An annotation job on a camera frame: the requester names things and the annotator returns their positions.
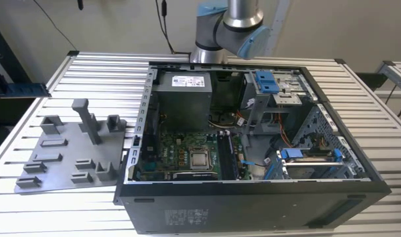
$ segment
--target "white wall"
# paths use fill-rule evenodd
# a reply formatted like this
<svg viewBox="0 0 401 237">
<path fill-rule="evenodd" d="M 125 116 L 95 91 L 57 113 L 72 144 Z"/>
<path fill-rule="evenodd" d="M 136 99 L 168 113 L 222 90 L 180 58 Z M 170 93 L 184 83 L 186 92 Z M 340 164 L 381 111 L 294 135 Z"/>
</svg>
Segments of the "white wall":
<svg viewBox="0 0 401 237">
<path fill-rule="evenodd" d="M 292 0 L 273 56 L 342 58 L 356 72 L 401 61 L 401 0 Z"/>
<path fill-rule="evenodd" d="M 196 6 L 204 0 L 168 0 L 168 35 L 176 51 L 190 51 L 196 36 Z M 169 53 L 153 0 L 37 0 L 80 51 Z M 261 0 L 265 25 L 277 0 Z M 0 30 L 33 81 L 48 81 L 68 42 L 32 0 L 0 0 Z"/>
</svg>

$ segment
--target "label sticker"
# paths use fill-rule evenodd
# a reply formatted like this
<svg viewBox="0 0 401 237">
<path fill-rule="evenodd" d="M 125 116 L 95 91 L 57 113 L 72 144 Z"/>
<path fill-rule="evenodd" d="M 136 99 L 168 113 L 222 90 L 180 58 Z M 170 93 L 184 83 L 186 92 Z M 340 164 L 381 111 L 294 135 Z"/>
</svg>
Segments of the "label sticker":
<svg viewBox="0 0 401 237">
<path fill-rule="evenodd" d="M 244 118 L 240 118 L 238 121 L 237 121 L 237 125 L 238 125 L 238 126 L 242 126 L 244 121 L 245 121 L 245 119 L 244 119 Z"/>
<path fill-rule="evenodd" d="M 205 78 L 192 76 L 173 76 L 172 86 L 205 87 Z"/>
<path fill-rule="evenodd" d="M 208 209 L 165 210 L 165 224 L 168 226 L 205 225 Z"/>
<path fill-rule="evenodd" d="M 289 88 L 289 85 L 288 85 L 285 82 L 281 82 L 281 83 L 280 83 L 280 87 L 282 87 L 282 88 Z"/>
</svg>

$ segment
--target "aluminum table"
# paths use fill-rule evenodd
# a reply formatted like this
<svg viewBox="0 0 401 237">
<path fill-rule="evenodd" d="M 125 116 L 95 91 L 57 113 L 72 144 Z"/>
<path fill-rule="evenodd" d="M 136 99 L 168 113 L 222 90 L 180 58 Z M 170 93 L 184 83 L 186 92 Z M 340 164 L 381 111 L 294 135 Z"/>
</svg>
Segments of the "aluminum table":
<svg viewBox="0 0 401 237">
<path fill-rule="evenodd" d="M 47 84 L 52 98 L 35 100 L 0 147 L 0 237 L 136 235 L 124 208 L 112 204 L 115 187 L 20 196 L 13 194 L 15 181 L 41 134 L 43 116 L 59 114 L 63 121 L 80 120 L 71 109 L 75 98 L 89 99 L 89 112 L 97 119 L 119 114 L 127 120 L 124 148 L 128 148 L 148 62 L 186 60 L 185 55 L 80 52 L 67 56 Z M 190 236 L 401 237 L 401 120 L 348 65 L 333 59 L 290 58 L 249 61 L 229 58 L 229 63 L 308 68 L 393 192 L 334 230 L 196 233 Z"/>
</svg>

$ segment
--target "blue clip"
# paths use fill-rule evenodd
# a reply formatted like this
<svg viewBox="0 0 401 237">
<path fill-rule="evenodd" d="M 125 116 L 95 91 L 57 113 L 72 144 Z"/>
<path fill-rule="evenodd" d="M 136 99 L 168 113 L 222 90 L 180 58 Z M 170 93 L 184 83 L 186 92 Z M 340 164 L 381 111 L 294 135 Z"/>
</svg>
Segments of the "blue clip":
<svg viewBox="0 0 401 237">
<path fill-rule="evenodd" d="M 340 162 L 342 160 L 342 152 L 338 150 L 338 148 L 333 149 L 333 154 L 334 154 L 334 161 Z"/>
<path fill-rule="evenodd" d="M 260 85 L 260 92 L 266 94 L 277 94 L 280 86 L 274 81 L 273 74 L 265 71 L 256 71 L 256 81 Z"/>
<path fill-rule="evenodd" d="M 272 164 L 269 169 L 268 169 L 266 175 L 265 175 L 265 180 L 269 178 L 273 168 L 274 168 L 274 166 Z"/>
<path fill-rule="evenodd" d="M 246 161 L 246 160 L 241 160 L 241 163 L 242 163 L 242 164 L 249 164 L 249 165 L 254 165 L 254 164 L 256 164 L 254 162 Z"/>
</svg>

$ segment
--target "gray fixture plate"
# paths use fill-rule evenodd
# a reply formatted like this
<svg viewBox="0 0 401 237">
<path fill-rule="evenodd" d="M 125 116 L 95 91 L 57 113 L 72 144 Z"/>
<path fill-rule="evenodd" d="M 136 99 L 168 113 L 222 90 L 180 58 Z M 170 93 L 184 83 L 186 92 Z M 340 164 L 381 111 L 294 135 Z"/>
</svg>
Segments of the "gray fixture plate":
<svg viewBox="0 0 401 237">
<path fill-rule="evenodd" d="M 123 126 L 125 127 L 125 120 L 120 120 Z M 37 157 L 48 157 L 47 155 L 53 155 L 60 153 L 60 161 L 43 161 L 45 168 L 43 172 L 31 172 L 27 173 L 23 171 L 21 176 L 17 181 L 29 178 L 37 177 L 39 180 L 29 183 L 24 186 L 28 188 L 20 188 L 15 186 L 15 193 L 31 193 L 41 191 L 52 191 L 61 189 L 73 189 L 73 188 L 89 188 L 99 186 L 112 186 L 116 184 L 117 170 L 121 161 L 123 153 L 123 143 L 124 143 L 124 133 L 123 131 L 109 132 L 107 121 L 97 121 L 99 123 L 99 135 L 101 137 L 101 143 L 99 145 L 92 145 L 91 139 L 87 133 L 83 133 L 80 130 L 79 122 L 65 122 L 63 125 L 56 126 L 60 135 L 47 135 L 41 134 L 41 137 L 37 141 L 37 145 L 33 149 L 32 155 L 29 157 L 29 163 L 33 162 L 35 155 Z M 59 147 L 41 147 L 40 144 L 47 140 L 67 140 L 67 146 Z M 92 159 L 93 165 L 87 165 L 85 169 L 76 168 L 76 160 L 80 161 L 80 164 L 84 163 L 84 160 Z M 107 181 L 100 181 L 105 179 L 105 172 L 99 172 L 96 174 L 96 165 L 101 165 L 101 168 L 107 170 L 109 162 L 112 163 L 113 172 L 111 179 Z M 85 172 L 88 172 L 89 181 L 84 181 L 87 177 Z M 75 182 L 71 180 L 72 174 L 76 176 Z"/>
</svg>

